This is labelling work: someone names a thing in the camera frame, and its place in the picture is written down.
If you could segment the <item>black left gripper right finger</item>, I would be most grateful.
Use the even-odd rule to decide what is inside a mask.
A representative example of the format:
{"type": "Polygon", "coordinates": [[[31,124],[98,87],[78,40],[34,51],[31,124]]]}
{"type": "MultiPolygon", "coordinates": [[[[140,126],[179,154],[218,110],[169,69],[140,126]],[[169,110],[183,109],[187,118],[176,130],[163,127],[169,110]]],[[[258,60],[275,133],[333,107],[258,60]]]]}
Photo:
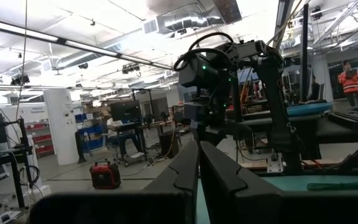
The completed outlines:
{"type": "Polygon", "coordinates": [[[208,142],[200,172],[212,224],[358,224],[358,178],[259,177],[208,142]]]}

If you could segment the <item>white mounting bracket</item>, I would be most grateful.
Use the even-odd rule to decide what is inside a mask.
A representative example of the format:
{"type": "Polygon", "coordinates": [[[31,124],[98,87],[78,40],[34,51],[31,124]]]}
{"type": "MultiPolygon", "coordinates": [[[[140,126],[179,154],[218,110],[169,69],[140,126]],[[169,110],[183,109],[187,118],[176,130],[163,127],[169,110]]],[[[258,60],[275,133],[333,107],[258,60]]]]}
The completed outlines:
{"type": "Polygon", "coordinates": [[[283,159],[282,154],[279,152],[272,152],[267,158],[267,172],[268,173],[281,173],[283,172],[283,159]]]}

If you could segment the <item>white pillar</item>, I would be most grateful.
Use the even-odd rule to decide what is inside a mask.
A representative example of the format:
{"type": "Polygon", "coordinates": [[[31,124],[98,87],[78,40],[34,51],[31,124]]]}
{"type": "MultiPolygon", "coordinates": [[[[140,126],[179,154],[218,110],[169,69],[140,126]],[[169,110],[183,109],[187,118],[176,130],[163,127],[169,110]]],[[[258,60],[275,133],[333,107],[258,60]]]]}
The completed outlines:
{"type": "Polygon", "coordinates": [[[64,166],[77,163],[77,128],[70,92],[64,89],[44,90],[44,98],[58,164],[64,166]]]}

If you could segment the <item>person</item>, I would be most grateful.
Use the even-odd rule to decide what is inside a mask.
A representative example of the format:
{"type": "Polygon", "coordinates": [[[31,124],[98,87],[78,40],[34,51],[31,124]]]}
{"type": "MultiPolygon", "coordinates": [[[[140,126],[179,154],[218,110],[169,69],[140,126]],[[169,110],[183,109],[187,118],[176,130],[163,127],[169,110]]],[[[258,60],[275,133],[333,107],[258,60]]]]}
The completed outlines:
{"type": "Polygon", "coordinates": [[[348,61],[343,63],[344,71],[338,76],[338,82],[342,85],[344,95],[352,107],[358,102],[358,70],[353,69],[348,61]]]}
{"type": "Polygon", "coordinates": [[[120,148],[120,153],[123,156],[128,156],[126,151],[126,140],[131,139],[137,152],[142,152],[140,142],[137,138],[137,135],[133,131],[123,131],[117,132],[117,127],[123,125],[121,120],[113,120],[108,118],[106,121],[106,127],[108,129],[108,142],[111,144],[118,144],[120,148]]]}

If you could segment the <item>long ceiling light strip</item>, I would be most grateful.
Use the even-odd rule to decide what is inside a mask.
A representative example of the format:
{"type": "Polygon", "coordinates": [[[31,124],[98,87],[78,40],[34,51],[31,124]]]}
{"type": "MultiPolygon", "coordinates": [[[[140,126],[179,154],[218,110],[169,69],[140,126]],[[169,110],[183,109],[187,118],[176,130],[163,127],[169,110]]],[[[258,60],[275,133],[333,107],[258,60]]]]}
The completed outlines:
{"type": "Polygon", "coordinates": [[[139,63],[139,64],[151,66],[151,67],[156,67],[156,68],[161,68],[161,69],[166,69],[166,70],[172,69],[171,66],[164,65],[161,63],[152,62],[150,60],[142,59],[139,57],[133,57],[133,56],[122,54],[122,53],[115,52],[112,50],[102,49],[100,47],[83,44],[83,43],[76,42],[73,40],[64,39],[62,37],[56,37],[53,35],[44,34],[42,32],[37,32],[35,30],[31,30],[31,29],[28,29],[25,27],[20,27],[20,26],[14,25],[14,24],[3,22],[3,21],[0,21],[0,32],[11,34],[11,35],[16,35],[16,36],[20,36],[20,37],[30,38],[33,40],[39,40],[39,41],[47,42],[47,43],[51,43],[51,44],[62,45],[62,46],[77,49],[77,50],[84,50],[86,52],[100,54],[102,56],[107,56],[107,57],[118,58],[120,60],[135,62],[135,63],[139,63]]]}

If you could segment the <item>shelf with red bins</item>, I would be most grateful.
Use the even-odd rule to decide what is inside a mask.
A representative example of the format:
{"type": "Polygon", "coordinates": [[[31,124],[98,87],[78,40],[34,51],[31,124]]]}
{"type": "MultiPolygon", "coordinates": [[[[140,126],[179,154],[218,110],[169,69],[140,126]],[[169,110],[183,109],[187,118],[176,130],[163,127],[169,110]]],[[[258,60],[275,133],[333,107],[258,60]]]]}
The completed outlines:
{"type": "Polygon", "coordinates": [[[38,158],[55,153],[48,119],[31,121],[25,124],[25,128],[38,158]]]}

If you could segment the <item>black vertical frame post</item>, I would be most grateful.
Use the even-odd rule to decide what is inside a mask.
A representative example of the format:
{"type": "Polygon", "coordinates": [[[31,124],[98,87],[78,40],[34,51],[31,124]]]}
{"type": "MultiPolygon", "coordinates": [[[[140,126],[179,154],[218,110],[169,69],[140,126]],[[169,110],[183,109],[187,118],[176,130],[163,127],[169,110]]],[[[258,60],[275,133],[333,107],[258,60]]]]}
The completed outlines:
{"type": "Polygon", "coordinates": [[[305,102],[308,96],[308,13],[309,4],[305,1],[303,6],[303,23],[301,30],[300,49],[300,101],[305,102]]]}

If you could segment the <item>silver ventilation duct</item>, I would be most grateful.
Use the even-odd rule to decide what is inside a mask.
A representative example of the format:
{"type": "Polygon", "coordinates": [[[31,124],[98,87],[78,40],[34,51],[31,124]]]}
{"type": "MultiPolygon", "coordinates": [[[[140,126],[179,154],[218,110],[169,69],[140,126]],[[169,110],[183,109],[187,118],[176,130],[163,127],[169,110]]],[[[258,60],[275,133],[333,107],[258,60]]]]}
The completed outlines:
{"type": "Polygon", "coordinates": [[[203,9],[198,3],[190,3],[142,23],[144,34],[169,34],[188,28],[204,28],[224,24],[218,10],[203,9]]]}

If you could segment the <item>blue round tray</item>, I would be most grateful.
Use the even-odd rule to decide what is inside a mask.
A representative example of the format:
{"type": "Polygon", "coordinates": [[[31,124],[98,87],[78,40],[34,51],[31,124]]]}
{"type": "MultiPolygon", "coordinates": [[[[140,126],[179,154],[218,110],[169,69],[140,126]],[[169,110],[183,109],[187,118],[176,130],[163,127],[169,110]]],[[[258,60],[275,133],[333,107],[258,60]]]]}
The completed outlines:
{"type": "Polygon", "coordinates": [[[333,107],[332,103],[312,103],[305,105],[290,106],[287,108],[289,117],[308,116],[313,114],[321,114],[329,111],[333,107]]]}

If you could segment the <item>black table frame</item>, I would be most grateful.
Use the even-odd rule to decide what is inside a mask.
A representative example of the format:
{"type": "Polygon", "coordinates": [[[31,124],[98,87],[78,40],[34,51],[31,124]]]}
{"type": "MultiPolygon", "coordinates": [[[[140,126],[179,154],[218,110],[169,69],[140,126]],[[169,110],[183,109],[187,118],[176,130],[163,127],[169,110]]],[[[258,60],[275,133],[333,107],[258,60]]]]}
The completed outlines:
{"type": "Polygon", "coordinates": [[[259,176],[289,176],[289,175],[358,175],[358,149],[347,155],[341,161],[314,159],[295,159],[295,165],[289,166],[283,159],[283,172],[268,173],[267,158],[259,162],[241,163],[242,167],[249,169],[259,176]]]}

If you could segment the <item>red black box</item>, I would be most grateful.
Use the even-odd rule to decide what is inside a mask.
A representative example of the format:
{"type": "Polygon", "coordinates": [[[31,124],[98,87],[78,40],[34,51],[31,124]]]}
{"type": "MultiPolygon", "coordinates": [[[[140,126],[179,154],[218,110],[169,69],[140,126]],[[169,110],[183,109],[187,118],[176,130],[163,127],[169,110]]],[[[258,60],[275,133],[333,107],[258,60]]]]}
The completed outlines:
{"type": "Polygon", "coordinates": [[[89,171],[95,189],[116,189],[121,185],[121,175],[116,163],[95,162],[89,171]]]}

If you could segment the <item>rack with blue bins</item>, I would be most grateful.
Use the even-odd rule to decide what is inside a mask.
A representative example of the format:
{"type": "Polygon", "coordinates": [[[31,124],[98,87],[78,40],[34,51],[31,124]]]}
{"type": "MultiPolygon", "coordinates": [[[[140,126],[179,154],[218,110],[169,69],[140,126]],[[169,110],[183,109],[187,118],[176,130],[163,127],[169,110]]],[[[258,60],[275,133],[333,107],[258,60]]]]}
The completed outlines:
{"type": "Polygon", "coordinates": [[[103,120],[93,113],[75,115],[77,130],[84,153],[92,153],[104,146],[103,120]]]}

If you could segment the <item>black equipment stand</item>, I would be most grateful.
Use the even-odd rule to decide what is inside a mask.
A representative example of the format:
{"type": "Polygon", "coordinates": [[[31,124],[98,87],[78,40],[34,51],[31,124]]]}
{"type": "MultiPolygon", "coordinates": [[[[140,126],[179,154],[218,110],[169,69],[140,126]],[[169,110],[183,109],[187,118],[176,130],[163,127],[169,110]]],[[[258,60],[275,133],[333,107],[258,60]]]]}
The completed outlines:
{"type": "Polygon", "coordinates": [[[18,169],[18,162],[16,160],[16,157],[23,157],[24,159],[24,168],[27,172],[27,179],[29,182],[31,181],[30,177],[30,170],[29,170],[29,160],[27,158],[28,155],[33,154],[33,147],[29,144],[29,139],[27,137],[27,132],[25,129],[25,122],[22,117],[17,119],[16,121],[10,121],[10,122],[3,122],[0,124],[0,126],[8,126],[10,124],[18,124],[20,127],[20,131],[22,134],[22,137],[20,138],[21,143],[15,147],[15,149],[9,149],[6,151],[0,152],[0,165],[10,163],[12,168],[12,176],[14,179],[14,187],[16,190],[16,198],[19,208],[25,208],[25,202],[24,202],[24,196],[22,192],[22,186],[21,186],[21,176],[20,171],[18,169]]]}

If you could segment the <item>black workbench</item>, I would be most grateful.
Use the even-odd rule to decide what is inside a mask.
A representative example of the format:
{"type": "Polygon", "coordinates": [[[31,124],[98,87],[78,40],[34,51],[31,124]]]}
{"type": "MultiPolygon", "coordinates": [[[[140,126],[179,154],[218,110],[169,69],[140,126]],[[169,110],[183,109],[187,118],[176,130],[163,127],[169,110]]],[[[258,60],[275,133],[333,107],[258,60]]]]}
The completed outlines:
{"type": "MultiPolygon", "coordinates": [[[[288,119],[309,151],[317,149],[320,144],[358,142],[358,125],[355,126],[355,122],[332,120],[329,116],[323,118],[320,113],[306,114],[304,110],[299,113],[291,110],[288,119]]],[[[274,130],[275,123],[269,116],[246,118],[243,123],[253,132],[265,132],[270,146],[284,141],[283,134],[274,130]]]]}

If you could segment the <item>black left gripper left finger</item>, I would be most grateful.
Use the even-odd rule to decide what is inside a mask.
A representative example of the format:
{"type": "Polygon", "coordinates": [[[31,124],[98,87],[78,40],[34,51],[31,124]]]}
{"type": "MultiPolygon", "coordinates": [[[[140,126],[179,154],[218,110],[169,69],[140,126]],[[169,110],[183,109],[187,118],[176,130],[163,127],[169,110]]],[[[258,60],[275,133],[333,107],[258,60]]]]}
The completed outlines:
{"type": "Polygon", "coordinates": [[[142,190],[53,194],[35,204],[29,224],[195,224],[198,166],[190,141],[142,190]]]}

